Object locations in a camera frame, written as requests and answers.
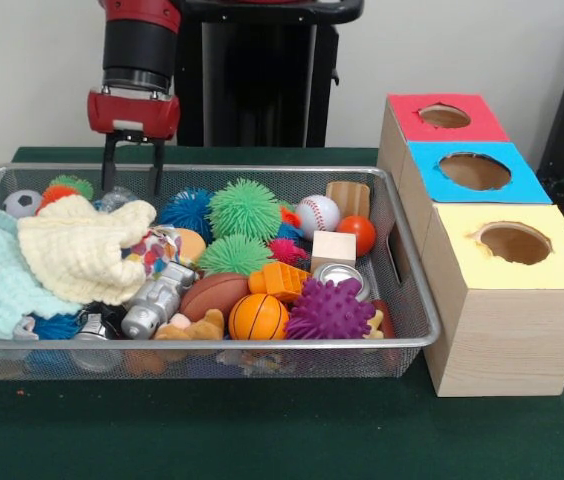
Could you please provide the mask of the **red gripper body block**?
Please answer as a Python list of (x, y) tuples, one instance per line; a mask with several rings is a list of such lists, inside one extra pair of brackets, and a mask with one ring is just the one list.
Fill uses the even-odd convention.
[(178, 128), (181, 109), (177, 97), (156, 100), (90, 91), (87, 116), (90, 128), (101, 134), (132, 131), (147, 138), (170, 140)]

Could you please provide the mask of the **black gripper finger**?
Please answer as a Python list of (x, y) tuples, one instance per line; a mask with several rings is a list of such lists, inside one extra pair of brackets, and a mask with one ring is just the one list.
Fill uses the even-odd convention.
[(105, 135), (105, 144), (101, 167), (101, 189), (103, 191), (111, 191), (114, 187), (114, 180), (116, 175), (115, 151), (118, 142), (121, 140), (121, 131), (113, 131)]
[(161, 183), (164, 167), (165, 141), (153, 140), (153, 164), (149, 170), (149, 187), (153, 196), (158, 196), (161, 191)]

